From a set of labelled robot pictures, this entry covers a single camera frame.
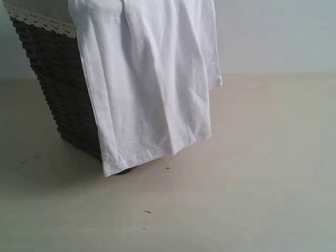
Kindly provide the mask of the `white t-shirt red lettering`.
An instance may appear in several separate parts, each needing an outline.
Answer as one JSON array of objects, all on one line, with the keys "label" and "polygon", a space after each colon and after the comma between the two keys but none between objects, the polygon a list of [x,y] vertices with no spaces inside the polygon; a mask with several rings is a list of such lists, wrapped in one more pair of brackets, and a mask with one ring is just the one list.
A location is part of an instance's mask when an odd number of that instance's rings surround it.
[{"label": "white t-shirt red lettering", "polygon": [[111,176],[211,136],[222,85],[213,1],[69,1]]}]

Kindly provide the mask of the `brown wicker laundry basket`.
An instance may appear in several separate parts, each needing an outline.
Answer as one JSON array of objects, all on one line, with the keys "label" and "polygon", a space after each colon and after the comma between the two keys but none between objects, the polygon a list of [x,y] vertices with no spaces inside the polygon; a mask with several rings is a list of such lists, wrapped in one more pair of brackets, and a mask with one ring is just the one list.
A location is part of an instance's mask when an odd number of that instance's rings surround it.
[{"label": "brown wicker laundry basket", "polygon": [[101,160],[77,40],[11,18],[63,140]]}]

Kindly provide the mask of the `white lace cloth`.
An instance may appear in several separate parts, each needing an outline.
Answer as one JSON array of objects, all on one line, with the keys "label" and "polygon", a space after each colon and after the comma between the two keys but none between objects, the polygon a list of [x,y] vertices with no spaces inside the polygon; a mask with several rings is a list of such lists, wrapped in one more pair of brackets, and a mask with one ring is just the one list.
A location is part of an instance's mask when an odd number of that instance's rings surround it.
[{"label": "white lace cloth", "polygon": [[3,1],[9,16],[28,25],[76,38],[68,1]]}]

